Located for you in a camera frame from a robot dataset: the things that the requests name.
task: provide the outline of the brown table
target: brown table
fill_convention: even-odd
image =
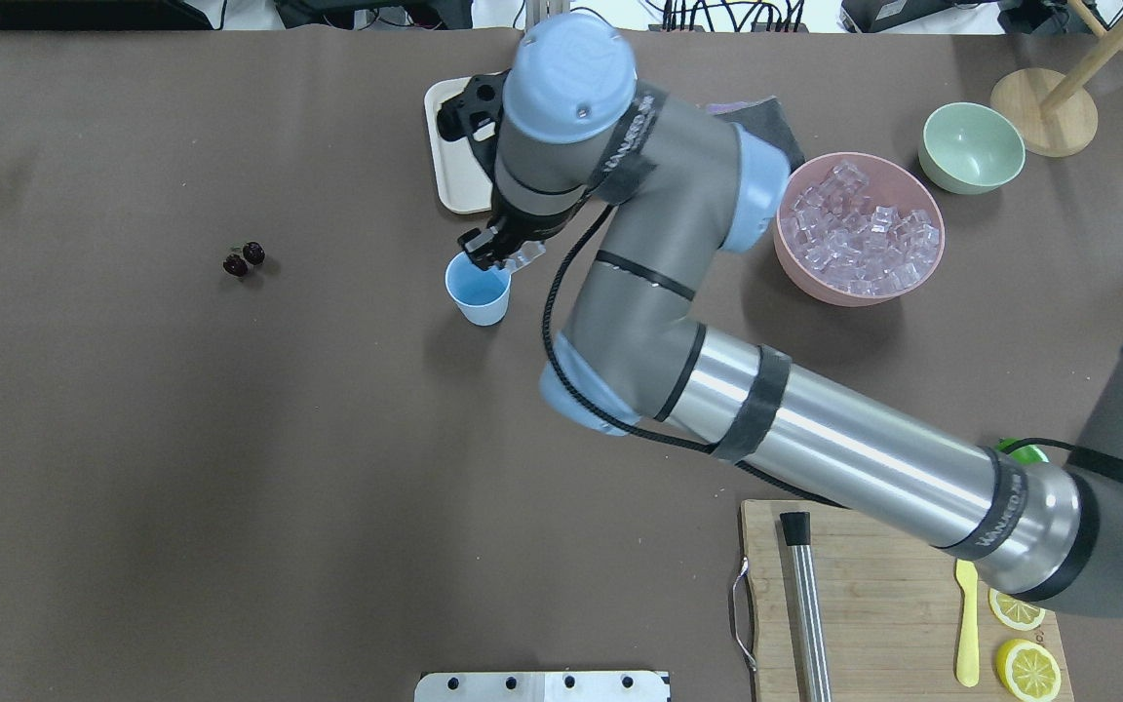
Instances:
[[[545,408],[575,233],[495,329],[442,289],[474,219],[433,192],[423,92],[517,37],[0,34],[0,699],[387,701],[566,666],[750,698],[737,507],[779,493]],[[810,156],[901,164],[933,107],[1090,45],[631,39],[678,99],[777,93]],[[1086,152],[939,195],[919,292],[821,306],[763,244],[699,313],[967,439],[1072,439],[1123,339],[1123,56],[1090,90]],[[270,262],[238,283],[219,262],[250,239]],[[1123,621],[1060,621],[1078,699],[1123,699]]]

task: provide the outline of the yellow plastic spatula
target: yellow plastic spatula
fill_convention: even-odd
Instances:
[[[956,646],[956,680],[965,687],[973,687],[980,667],[977,658],[977,568],[968,560],[956,560],[956,582],[965,594]]]

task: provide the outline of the plastic cup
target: plastic cup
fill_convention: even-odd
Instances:
[[[445,268],[445,289],[458,310],[475,325],[494,325],[509,308],[509,271],[481,270],[465,253],[456,255]]]

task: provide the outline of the green object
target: green object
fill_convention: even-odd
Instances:
[[[994,447],[1003,450],[1004,447],[1011,446],[1017,440],[1020,439],[1002,439]],[[1033,445],[1022,446],[1021,448],[1013,450],[1010,456],[1012,456],[1012,459],[1015,459],[1015,462],[1021,463],[1022,465],[1029,465],[1029,463],[1049,463],[1047,454],[1042,453],[1042,448],[1038,448],[1038,446]]]
[[[1025,145],[1015,126],[992,108],[950,102],[926,119],[917,155],[943,190],[979,195],[1021,173]]]

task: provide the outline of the lemon half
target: lemon half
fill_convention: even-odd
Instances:
[[[994,617],[1017,631],[1033,631],[1047,618],[1047,610],[1005,595],[994,587],[990,587],[989,600]]]
[[[1060,665],[1033,640],[1012,639],[994,654],[999,683],[1022,702],[1049,702],[1060,694]]]

